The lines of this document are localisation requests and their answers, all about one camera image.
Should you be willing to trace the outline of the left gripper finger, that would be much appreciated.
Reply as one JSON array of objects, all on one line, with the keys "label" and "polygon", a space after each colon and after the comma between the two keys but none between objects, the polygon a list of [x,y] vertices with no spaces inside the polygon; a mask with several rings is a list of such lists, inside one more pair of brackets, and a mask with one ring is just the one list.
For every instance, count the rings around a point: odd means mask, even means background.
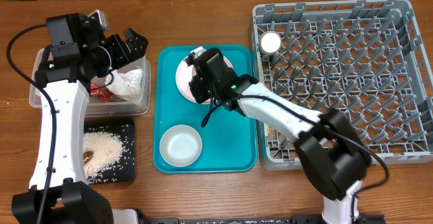
[{"label": "left gripper finger", "polygon": [[133,29],[126,28],[123,30],[123,34],[126,38],[125,42],[129,47],[138,47],[139,46],[139,34],[136,33]]},{"label": "left gripper finger", "polygon": [[135,42],[135,53],[139,57],[143,57],[148,46],[148,40],[145,37],[135,37],[133,41]]}]

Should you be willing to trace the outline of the white napkin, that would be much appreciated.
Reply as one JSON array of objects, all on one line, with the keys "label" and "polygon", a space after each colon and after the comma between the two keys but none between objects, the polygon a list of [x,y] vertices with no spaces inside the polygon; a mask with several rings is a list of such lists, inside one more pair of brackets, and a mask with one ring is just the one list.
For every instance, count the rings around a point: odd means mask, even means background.
[{"label": "white napkin", "polygon": [[106,79],[106,88],[114,95],[128,102],[137,101],[141,96],[141,69],[119,73],[116,70]]}]

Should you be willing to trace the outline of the red ketchup packet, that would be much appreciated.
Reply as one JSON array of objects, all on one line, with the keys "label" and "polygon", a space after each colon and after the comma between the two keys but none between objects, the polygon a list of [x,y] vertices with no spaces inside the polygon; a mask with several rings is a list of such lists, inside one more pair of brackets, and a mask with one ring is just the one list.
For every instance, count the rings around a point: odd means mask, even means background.
[{"label": "red ketchup packet", "polygon": [[91,97],[96,97],[97,99],[100,100],[100,102],[113,102],[113,93],[110,92],[109,90],[103,88],[103,87],[99,87],[96,83],[91,83],[91,92],[90,92],[90,96]]}]

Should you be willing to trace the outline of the white bowl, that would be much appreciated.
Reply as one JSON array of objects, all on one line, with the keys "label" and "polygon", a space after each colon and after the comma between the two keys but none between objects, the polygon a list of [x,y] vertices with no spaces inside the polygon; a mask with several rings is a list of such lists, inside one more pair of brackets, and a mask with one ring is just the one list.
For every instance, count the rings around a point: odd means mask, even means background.
[{"label": "white bowl", "polygon": [[202,152],[202,138],[191,126],[176,125],[161,137],[160,155],[169,165],[185,167],[193,164]]}]

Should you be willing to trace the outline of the white paper cup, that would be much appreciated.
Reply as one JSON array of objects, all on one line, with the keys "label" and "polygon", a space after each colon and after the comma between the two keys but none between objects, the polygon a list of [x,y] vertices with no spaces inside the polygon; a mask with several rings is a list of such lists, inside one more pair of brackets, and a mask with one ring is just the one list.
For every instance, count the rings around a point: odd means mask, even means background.
[{"label": "white paper cup", "polygon": [[273,55],[277,53],[281,47],[281,44],[281,37],[275,31],[266,31],[259,36],[258,47],[262,54]]}]

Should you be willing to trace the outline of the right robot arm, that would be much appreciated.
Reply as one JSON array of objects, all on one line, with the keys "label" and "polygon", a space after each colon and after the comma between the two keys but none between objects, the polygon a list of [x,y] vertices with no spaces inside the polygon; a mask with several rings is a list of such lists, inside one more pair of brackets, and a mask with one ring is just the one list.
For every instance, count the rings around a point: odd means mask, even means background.
[{"label": "right robot arm", "polygon": [[185,59],[195,71],[189,82],[198,103],[259,120],[292,142],[308,180],[323,196],[324,223],[356,223],[357,194],[370,153],[349,121],[336,109],[326,113],[303,108],[280,97],[249,74],[237,75],[217,48],[191,52]]}]

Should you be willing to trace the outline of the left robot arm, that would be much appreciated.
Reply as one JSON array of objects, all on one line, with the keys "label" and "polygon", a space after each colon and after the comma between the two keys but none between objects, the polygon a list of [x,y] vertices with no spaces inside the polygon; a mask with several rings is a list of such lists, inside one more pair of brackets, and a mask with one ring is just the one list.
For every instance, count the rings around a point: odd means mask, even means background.
[{"label": "left robot arm", "polygon": [[12,198],[20,223],[145,223],[139,209],[115,209],[89,186],[83,161],[91,81],[145,55],[148,41],[127,28],[105,36],[105,13],[50,17],[51,39],[29,83],[41,94],[39,153],[28,191]]}]

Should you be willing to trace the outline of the grey dishwasher rack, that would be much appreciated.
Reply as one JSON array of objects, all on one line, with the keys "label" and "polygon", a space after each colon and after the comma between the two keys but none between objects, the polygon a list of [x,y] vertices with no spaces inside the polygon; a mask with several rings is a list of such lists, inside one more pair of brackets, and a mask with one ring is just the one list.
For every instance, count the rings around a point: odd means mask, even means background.
[{"label": "grey dishwasher rack", "polygon": [[[279,51],[258,40],[277,32]],[[312,110],[343,112],[387,164],[432,160],[432,67],[408,0],[261,4],[252,11],[254,75]]]}]

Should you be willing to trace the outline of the pink round plate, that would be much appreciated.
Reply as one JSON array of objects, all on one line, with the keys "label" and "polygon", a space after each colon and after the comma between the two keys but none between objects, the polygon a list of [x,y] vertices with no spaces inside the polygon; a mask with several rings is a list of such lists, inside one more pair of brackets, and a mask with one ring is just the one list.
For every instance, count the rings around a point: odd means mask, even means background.
[{"label": "pink round plate", "polygon": [[179,90],[179,92],[184,98],[188,99],[193,103],[197,103],[197,101],[195,100],[195,98],[191,93],[191,89],[189,86],[189,82],[192,80],[193,76],[196,75],[196,71],[193,66],[187,65],[186,59],[187,57],[184,57],[184,59],[180,62],[180,64],[177,67],[175,82],[176,82],[177,89]]}]

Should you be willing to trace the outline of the clear plastic bin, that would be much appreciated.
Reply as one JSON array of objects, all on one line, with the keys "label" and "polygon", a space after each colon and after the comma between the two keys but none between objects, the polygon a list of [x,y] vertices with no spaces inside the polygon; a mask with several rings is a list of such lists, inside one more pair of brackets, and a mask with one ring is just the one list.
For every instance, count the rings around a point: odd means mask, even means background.
[{"label": "clear plastic bin", "polygon": [[130,70],[141,69],[143,72],[141,80],[141,96],[137,101],[128,102],[113,95],[113,102],[100,102],[96,97],[90,97],[85,116],[130,116],[145,114],[148,109],[151,94],[151,69],[150,63],[142,57],[125,67],[117,70],[119,73],[126,73]]}]

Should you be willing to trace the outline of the teal plastic tray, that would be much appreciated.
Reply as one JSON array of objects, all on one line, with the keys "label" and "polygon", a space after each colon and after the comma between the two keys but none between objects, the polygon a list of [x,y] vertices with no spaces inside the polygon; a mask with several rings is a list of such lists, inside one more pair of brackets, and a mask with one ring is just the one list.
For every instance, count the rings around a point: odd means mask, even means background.
[{"label": "teal plastic tray", "polygon": [[[158,55],[156,103],[154,112],[154,166],[167,174],[222,173],[250,170],[257,161],[256,121],[236,111],[219,108],[208,124],[200,123],[209,111],[206,104],[189,101],[177,89],[175,73],[181,61],[195,45],[171,46]],[[203,148],[198,159],[189,166],[175,167],[160,154],[160,139],[173,126],[188,125],[202,138]]]}]

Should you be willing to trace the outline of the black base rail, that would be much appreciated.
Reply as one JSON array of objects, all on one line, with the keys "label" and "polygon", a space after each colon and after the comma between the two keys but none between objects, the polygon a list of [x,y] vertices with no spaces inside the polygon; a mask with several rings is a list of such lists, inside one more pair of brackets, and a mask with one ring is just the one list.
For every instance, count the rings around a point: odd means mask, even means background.
[{"label": "black base rail", "polygon": [[285,218],[253,218],[253,219],[148,219],[151,224],[325,224],[321,215],[293,215]]}]

